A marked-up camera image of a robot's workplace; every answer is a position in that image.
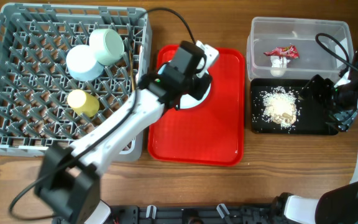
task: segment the candy wrapper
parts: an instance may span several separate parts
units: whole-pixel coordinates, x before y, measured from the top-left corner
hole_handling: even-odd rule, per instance
[[[289,57],[289,58],[299,58],[298,50],[294,45],[289,47],[276,47],[271,52],[265,52],[266,56],[280,56],[280,57]]]

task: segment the gray dish rack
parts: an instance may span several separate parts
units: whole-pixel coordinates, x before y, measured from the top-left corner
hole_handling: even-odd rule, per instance
[[[110,28],[133,53],[134,74],[147,73],[152,30],[145,9],[54,4],[14,4],[0,13],[0,155],[42,156],[57,142],[67,146],[112,115],[131,93],[127,53],[93,81],[79,82],[67,71],[65,57],[89,44],[95,29]],[[84,90],[99,99],[92,118],[76,114],[67,95]],[[117,161],[134,161],[142,152],[140,133]]]

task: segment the wooden surface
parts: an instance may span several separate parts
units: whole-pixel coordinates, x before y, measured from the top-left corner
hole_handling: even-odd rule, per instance
[[[0,0],[0,9],[7,1]],[[178,11],[196,39],[214,47],[246,52],[251,20],[256,16],[346,21],[358,46],[358,1],[32,1],[100,6],[156,6]],[[178,18],[166,12],[150,15],[152,54],[189,36]],[[357,157],[358,122],[337,136],[254,134],[246,108],[244,158],[234,167],[208,167],[153,160],[145,149],[137,162],[116,163],[102,179],[102,199],[111,205],[216,205],[270,202],[282,192],[318,198],[349,183]],[[0,223],[12,222],[7,207],[37,176],[40,159],[0,157]],[[46,215],[51,211],[32,193],[17,211]]]

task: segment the transparent container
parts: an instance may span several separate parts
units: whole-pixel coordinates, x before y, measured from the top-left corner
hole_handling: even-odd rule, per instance
[[[345,65],[329,55],[315,41],[318,33],[327,33],[335,37],[344,46],[353,59],[353,45],[349,26],[341,21],[323,21],[316,19],[292,19],[274,17],[255,17],[252,20],[247,43],[247,71],[249,80],[254,78],[291,78],[310,79],[316,74],[332,81],[339,80],[338,73]],[[326,37],[320,40],[329,49],[344,57],[337,44]],[[295,45],[300,57],[290,59],[287,68],[272,68],[270,57],[264,52],[276,47]],[[272,75],[271,70],[281,72],[281,77]]]

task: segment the black cable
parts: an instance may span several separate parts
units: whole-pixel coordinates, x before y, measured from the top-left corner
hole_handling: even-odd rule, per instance
[[[83,152],[81,152],[80,154],[78,154],[77,156],[75,156],[74,158],[72,158],[70,161],[64,163],[63,165],[57,167],[55,170],[49,172],[48,174],[43,175],[42,177],[38,178],[36,181],[34,181],[33,183],[31,183],[30,185],[28,185],[24,190],[22,190],[11,202],[11,204],[9,205],[9,214],[11,217],[20,220],[20,221],[35,221],[35,220],[44,220],[44,219],[48,219],[48,218],[54,218],[55,215],[48,215],[48,216],[44,216],[44,217],[22,217],[20,215],[17,215],[13,212],[13,208],[15,206],[15,204],[29,191],[31,190],[33,187],[35,187],[37,184],[39,184],[40,182],[44,181],[45,179],[49,178],[51,175],[54,175],[62,170],[65,170],[67,167],[72,166],[74,163],[76,163],[81,157],[83,157],[85,154],[89,153],[92,149],[94,149],[101,141],[105,140],[110,134],[112,134],[116,129],[118,129],[127,119],[128,117],[132,114],[132,112],[135,110],[136,107],[136,103],[137,103],[137,90],[135,88],[134,91],[134,102],[131,106],[131,108],[129,109],[129,111],[127,112],[127,114],[125,115],[125,117],[123,117],[120,122],[118,122],[112,129],[110,129],[106,134],[104,134],[101,138],[99,138],[98,140],[96,140],[94,143],[92,143],[90,146],[88,146]]]
[[[196,40],[194,39],[193,33],[191,32],[190,27],[189,27],[189,25],[187,24],[186,20],[185,20],[179,13],[177,13],[177,12],[175,12],[174,10],[169,9],[169,8],[167,8],[167,7],[155,7],[155,8],[149,9],[149,10],[147,10],[147,11],[145,11],[145,12],[142,12],[142,13],[140,14],[140,16],[139,16],[137,19],[135,19],[134,25],[137,24],[137,21],[138,21],[141,17],[143,17],[144,15],[148,14],[149,12],[154,12],[154,11],[167,11],[167,12],[171,12],[172,14],[176,15],[176,16],[182,21],[182,23],[185,25],[187,31],[188,31],[189,34],[190,34],[190,38],[191,38],[191,40],[193,41],[193,43],[196,44]]]
[[[344,60],[343,58],[341,58],[339,55],[335,54],[332,50],[329,50],[323,43],[321,43],[321,41],[318,39],[320,36],[323,37],[327,37],[329,39],[331,39],[332,41],[335,42],[335,44],[338,44],[338,46],[343,50],[343,52],[345,53],[345,55],[347,55],[347,52],[345,50],[345,48],[342,46],[341,43],[339,43],[339,41],[337,39],[335,39],[333,36],[329,35],[329,34],[324,34],[324,33],[320,33],[316,35],[316,42],[318,45],[320,45],[320,47],[322,47],[325,51],[327,51],[330,55],[334,56],[334,58],[340,60],[342,63],[344,63],[345,65],[347,65],[347,67],[350,67],[351,69],[355,70],[358,72],[358,68],[356,68],[355,66],[353,66],[351,63],[349,63],[349,56],[346,57],[347,61]]]

